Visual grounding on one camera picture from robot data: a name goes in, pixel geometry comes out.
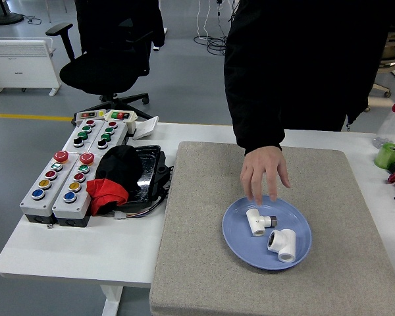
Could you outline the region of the person's right hand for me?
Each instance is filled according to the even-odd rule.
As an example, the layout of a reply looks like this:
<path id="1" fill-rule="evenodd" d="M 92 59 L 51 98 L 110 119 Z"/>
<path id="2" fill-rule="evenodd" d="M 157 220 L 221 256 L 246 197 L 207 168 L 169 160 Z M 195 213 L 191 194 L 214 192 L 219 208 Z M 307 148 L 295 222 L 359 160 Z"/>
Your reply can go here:
<path id="1" fill-rule="evenodd" d="M 244 157 L 240 181 L 246 197 L 249 200 L 254 200 L 257 205 L 261 205 L 262 202 L 262 180 L 264 176 L 271 201 L 277 199 L 278 176 L 283 186 L 291 188 L 286 160 L 278 147 L 260 147 Z"/>

